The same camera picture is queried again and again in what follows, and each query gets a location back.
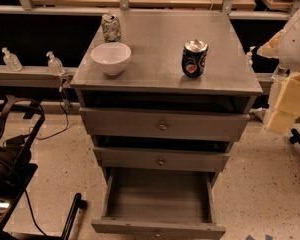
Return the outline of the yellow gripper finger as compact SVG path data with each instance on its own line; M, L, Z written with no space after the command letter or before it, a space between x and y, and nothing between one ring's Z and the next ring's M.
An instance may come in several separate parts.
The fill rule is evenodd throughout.
M277 134L283 134L290 129L295 119L290 115L280 111L275 111L270 115L266 128Z

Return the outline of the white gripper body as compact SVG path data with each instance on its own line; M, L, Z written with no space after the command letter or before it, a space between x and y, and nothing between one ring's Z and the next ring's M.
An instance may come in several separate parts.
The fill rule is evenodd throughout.
M282 83L276 109L293 116L300 116L300 73L291 73Z

